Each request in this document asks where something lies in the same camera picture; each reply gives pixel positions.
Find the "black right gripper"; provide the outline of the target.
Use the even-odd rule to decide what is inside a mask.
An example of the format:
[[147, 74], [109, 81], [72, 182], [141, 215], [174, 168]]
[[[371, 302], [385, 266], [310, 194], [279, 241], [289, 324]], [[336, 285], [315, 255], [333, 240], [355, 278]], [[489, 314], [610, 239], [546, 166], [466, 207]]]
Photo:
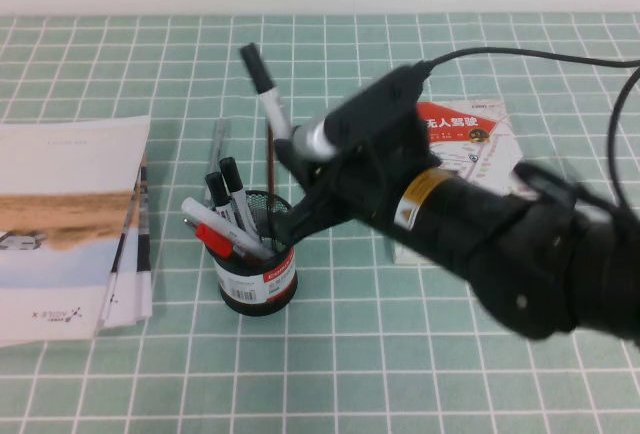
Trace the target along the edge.
[[275, 152], [308, 189], [298, 204], [272, 215], [275, 237], [285, 245], [350, 220], [388, 232], [409, 184], [440, 165], [416, 112], [347, 120], [328, 116], [295, 126], [289, 138], [275, 141]]

